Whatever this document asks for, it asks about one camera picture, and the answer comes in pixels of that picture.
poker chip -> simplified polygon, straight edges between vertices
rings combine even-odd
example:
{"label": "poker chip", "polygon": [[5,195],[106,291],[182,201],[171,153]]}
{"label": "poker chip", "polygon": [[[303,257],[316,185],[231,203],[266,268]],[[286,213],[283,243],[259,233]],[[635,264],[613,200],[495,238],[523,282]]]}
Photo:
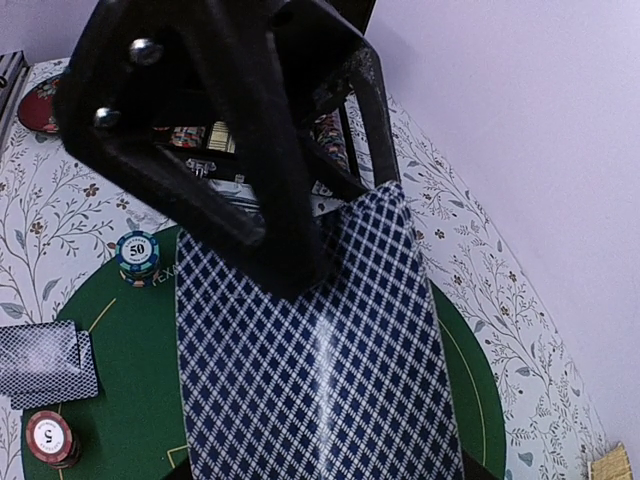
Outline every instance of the poker chip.
{"label": "poker chip", "polygon": [[136,230],[116,243],[116,262],[127,279],[139,280],[153,276],[160,265],[160,245],[152,234]]}
{"label": "poker chip", "polygon": [[156,270],[156,272],[151,277],[146,278],[132,278],[127,276],[122,270],[120,271],[120,276],[122,279],[127,282],[132,287],[144,288],[144,287],[152,287],[155,285],[156,281],[160,277],[160,270]]}
{"label": "poker chip", "polygon": [[69,424],[50,410],[36,413],[27,423],[31,453],[52,468],[70,468],[80,459],[80,442]]}

red poker chip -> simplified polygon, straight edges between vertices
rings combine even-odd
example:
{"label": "red poker chip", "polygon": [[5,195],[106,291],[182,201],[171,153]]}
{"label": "red poker chip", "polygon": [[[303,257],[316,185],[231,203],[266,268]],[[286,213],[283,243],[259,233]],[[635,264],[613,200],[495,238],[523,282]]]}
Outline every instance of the red poker chip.
{"label": "red poker chip", "polygon": [[59,464],[71,453],[73,433],[64,418],[56,412],[43,410],[27,423],[27,445],[41,462]]}

floral patterned tablecloth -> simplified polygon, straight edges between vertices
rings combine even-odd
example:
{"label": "floral patterned tablecloth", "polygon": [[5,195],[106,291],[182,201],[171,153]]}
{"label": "floral patterned tablecloth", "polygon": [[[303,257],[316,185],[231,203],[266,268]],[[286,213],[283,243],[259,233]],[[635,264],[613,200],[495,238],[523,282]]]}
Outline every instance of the floral patterned tablecloth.
{"label": "floral patterned tablecloth", "polygon": [[[27,90],[60,73],[38,64]],[[511,479],[586,478],[606,437],[553,321],[489,216],[407,112],[390,98],[402,181],[431,279],[455,303],[492,366]],[[367,155],[354,104],[357,153]],[[327,208],[324,203],[316,209]],[[17,121],[0,160],[0,325],[48,322],[131,229],[170,221]],[[0,399],[0,480],[22,479],[20,414]]]}

white wall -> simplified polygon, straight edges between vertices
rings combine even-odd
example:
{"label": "white wall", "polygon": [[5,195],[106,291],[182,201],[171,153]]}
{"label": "white wall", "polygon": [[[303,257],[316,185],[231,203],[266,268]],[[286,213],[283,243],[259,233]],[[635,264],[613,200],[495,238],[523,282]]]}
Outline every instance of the white wall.
{"label": "white wall", "polygon": [[640,470],[640,3],[378,0],[369,38]]}
{"label": "white wall", "polygon": [[0,0],[0,54],[30,63],[69,56],[97,0]]}

stack of poker chips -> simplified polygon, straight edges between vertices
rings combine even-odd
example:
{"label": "stack of poker chips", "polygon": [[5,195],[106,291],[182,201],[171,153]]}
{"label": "stack of poker chips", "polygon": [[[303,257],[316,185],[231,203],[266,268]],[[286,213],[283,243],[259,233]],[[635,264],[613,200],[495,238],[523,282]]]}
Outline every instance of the stack of poker chips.
{"label": "stack of poker chips", "polygon": [[318,144],[333,158],[342,169],[349,171],[347,144],[342,130],[340,112],[336,110],[322,115],[313,126],[313,133]]}
{"label": "stack of poker chips", "polygon": [[231,132],[229,132],[229,127],[226,123],[216,122],[213,124],[207,148],[210,150],[220,150],[221,152],[235,153],[236,143],[231,137]]}
{"label": "stack of poker chips", "polygon": [[622,443],[604,458],[589,463],[589,480],[633,480],[629,455]]}
{"label": "stack of poker chips", "polygon": [[152,286],[160,273],[160,245],[152,234],[136,230],[116,243],[120,276],[134,287]]}
{"label": "stack of poker chips", "polygon": [[36,413],[29,419],[26,433],[31,453],[51,468],[71,468],[80,460],[80,441],[56,412],[43,410]]}
{"label": "stack of poker chips", "polygon": [[200,148],[206,127],[176,127],[171,134],[171,143],[176,147]]}

